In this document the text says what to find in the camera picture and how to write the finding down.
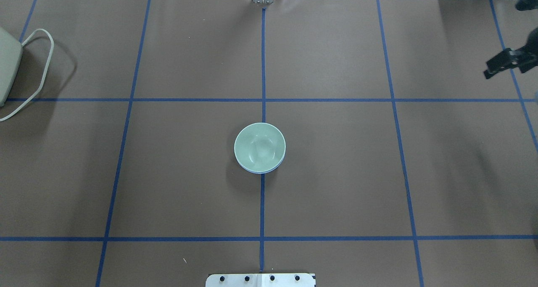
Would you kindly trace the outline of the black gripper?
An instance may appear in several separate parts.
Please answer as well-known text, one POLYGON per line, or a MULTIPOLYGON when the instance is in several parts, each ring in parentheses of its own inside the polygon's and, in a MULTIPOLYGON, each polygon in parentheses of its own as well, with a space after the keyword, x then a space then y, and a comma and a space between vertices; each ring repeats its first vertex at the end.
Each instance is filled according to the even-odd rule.
POLYGON ((521 73, 526 73, 537 66, 538 63, 538 35, 529 34, 526 44, 516 51, 505 48, 492 59, 486 61, 486 70, 483 72, 486 80, 499 72, 519 67, 521 73))

